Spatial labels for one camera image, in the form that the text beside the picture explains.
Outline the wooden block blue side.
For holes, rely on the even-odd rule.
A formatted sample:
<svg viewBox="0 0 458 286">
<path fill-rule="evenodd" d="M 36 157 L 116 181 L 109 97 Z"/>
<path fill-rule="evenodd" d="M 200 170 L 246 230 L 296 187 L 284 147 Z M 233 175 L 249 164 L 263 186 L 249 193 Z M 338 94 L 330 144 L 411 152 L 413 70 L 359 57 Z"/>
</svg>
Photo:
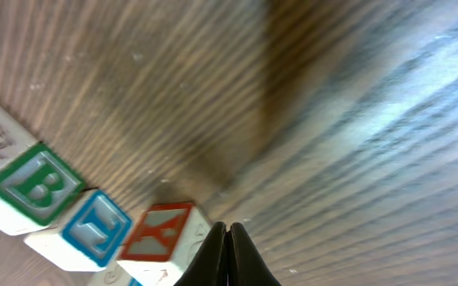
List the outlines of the wooden block blue side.
<svg viewBox="0 0 458 286">
<path fill-rule="evenodd" d="M 135 225 L 117 263 L 141 285 L 174 285 L 211 228 L 193 202 L 155 204 Z"/>
</svg>

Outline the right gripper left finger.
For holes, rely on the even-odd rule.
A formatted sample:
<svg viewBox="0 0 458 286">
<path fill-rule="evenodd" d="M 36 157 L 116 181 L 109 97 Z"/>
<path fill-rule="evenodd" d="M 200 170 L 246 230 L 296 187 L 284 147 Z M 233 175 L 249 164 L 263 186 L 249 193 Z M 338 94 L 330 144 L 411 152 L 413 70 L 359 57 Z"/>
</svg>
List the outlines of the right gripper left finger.
<svg viewBox="0 0 458 286">
<path fill-rule="evenodd" d="M 226 286 L 226 224 L 216 222 L 187 270 L 174 286 Z"/>
</svg>

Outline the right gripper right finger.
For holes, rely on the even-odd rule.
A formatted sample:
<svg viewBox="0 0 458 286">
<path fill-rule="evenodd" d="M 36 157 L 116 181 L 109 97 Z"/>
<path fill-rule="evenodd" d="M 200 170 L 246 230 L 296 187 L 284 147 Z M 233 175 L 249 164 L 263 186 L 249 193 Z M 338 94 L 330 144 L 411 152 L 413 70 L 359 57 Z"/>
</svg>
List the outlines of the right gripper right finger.
<svg viewBox="0 0 458 286">
<path fill-rule="evenodd" d="M 228 234 L 230 286 L 281 286 L 266 266 L 243 224 L 235 222 Z"/>
</svg>

